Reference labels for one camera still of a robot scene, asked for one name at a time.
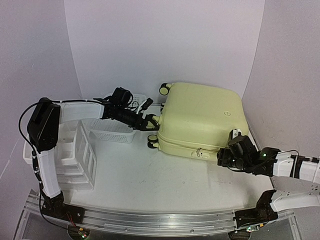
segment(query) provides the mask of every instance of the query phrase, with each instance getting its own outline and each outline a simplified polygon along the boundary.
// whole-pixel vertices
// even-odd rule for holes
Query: yellow suitcase
[[[164,83],[167,95],[157,135],[148,137],[148,146],[164,153],[216,161],[217,152],[227,146],[233,129],[249,132],[241,98],[231,90],[192,83]]]

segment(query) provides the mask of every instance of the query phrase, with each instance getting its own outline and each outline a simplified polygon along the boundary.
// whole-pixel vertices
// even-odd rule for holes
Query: white table
[[[151,106],[149,112],[157,114],[159,107]],[[137,131],[130,144],[92,139],[94,190],[65,194],[66,202],[139,212],[219,211],[255,207],[261,194],[273,189],[267,176],[150,149],[150,134]]]

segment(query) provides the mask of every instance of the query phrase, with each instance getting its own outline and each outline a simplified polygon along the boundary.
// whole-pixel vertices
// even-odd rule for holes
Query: gray wall
[[[320,3],[268,0],[248,86],[247,120],[262,146],[320,155]],[[276,178],[279,189],[310,184]],[[320,239],[320,208],[297,209],[305,240]]]
[[[84,98],[115,87],[155,101],[163,82],[202,83],[243,95],[264,0],[65,0]]]
[[[22,111],[40,97],[79,98],[63,0],[0,2],[0,226],[13,237],[31,188],[38,188],[22,158]]]

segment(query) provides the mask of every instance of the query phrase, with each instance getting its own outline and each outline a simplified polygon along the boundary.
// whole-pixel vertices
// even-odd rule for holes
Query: suitcase
[[[227,147],[229,134],[249,132],[242,100],[231,90],[200,84],[164,83],[159,92],[167,99],[159,117],[157,135],[148,146],[181,157],[217,161],[217,152]]]

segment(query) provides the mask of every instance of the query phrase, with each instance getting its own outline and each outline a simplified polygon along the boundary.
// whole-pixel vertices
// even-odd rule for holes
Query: laundry basket
[[[141,94],[133,94],[131,107],[141,105],[147,97]],[[87,129],[98,139],[119,143],[131,143],[134,139],[136,130],[128,125],[111,119],[94,119],[87,124]]]

